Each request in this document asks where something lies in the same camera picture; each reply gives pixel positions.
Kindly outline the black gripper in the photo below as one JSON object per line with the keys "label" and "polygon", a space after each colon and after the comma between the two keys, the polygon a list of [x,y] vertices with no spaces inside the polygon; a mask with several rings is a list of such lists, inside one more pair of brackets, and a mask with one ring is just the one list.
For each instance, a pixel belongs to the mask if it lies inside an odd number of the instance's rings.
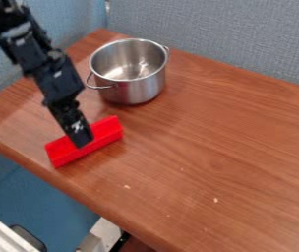
{"label": "black gripper", "polygon": [[79,109],[78,94],[84,84],[67,55],[51,60],[35,72],[35,80],[44,95],[43,104],[51,109],[67,137],[78,149],[95,140],[87,118]]}

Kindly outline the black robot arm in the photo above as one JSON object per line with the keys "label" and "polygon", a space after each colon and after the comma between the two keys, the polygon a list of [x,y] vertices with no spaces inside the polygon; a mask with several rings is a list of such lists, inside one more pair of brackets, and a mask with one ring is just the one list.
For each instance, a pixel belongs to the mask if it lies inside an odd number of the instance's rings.
{"label": "black robot arm", "polygon": [[23,75],[32,78],[58,124],[78,149],[95,140],[76,96],[86,89],[67,53],[52,46],[31,8],[17,0],[0,0],[0,48]]}

